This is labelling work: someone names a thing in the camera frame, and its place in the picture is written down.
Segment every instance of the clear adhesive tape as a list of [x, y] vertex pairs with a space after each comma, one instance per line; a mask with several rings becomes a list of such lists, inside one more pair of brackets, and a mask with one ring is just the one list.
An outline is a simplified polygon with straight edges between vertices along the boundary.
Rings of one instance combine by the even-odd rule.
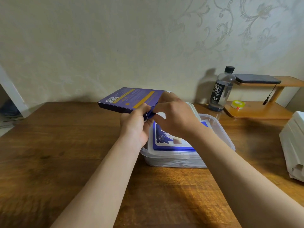
[[244, 106], [245, 106], [245, 102], [243, 101], [233, 101], [231, 103], [231, 107], [235, 109], [243, 109]]

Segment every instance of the small wooden desk shelf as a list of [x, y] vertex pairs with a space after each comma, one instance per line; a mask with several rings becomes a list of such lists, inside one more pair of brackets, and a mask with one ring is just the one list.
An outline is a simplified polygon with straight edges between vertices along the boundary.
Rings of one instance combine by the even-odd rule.
[[[237, 110], [231, 107], [231, 101], [228, 101], [224, 107], [225, 112], [232, 118], [247, 118], [247, 119], [290, 119], [292, 112], [288, 111], [284, 107], [275, 103], [284, 87], [304, 87], [304, 81], [290, 76], [275, 76], [275, 78], [281, 80], [280, 84], [277, 84], [275, 92], [266, 105], [263, 105], [262, 101], [246, 101], [245, 107], [241, 110]], [[275, 84], [265, 83], [240, 83], [235, 82], [240, 86], [265, 86], [271, 87]]]

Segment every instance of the clear plastic bottle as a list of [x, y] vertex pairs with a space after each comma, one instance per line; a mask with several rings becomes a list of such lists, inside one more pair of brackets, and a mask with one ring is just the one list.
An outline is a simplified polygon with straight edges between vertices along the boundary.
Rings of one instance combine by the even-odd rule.
[[233, 71], [233, 66], [226, 66], [225, 72], [218, 75], [208, 105], [210, 110], [219, 112], [225, 107], [235, 81]]

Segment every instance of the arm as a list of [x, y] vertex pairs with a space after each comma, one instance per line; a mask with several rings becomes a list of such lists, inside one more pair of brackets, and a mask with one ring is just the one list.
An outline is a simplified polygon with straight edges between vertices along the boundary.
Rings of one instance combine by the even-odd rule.
[[141, 147], [152, 122], [143, 122], [150, 107], [142, 104], [122, 114], [121, 134], [84, 188], [51, 228], [113, 227]]
[[304, 208], [202, 125], [190, 107], [165, 92], [154, 108], [163, 130], [188, 141], [204, 160], [242, 227], [303, 227]]

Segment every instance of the person's right hand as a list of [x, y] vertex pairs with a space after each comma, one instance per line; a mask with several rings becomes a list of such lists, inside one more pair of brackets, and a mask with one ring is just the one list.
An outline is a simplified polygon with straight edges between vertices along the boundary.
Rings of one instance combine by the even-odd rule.
[[154, 113], [164, 112], [166, 119], [156, 114], [152, 119], [165, 132], [186, 139], [192, 133], [204, 127], [196, 118], [190, 106], [178, 98], [174, 93], [163, 92], [155, 106]]

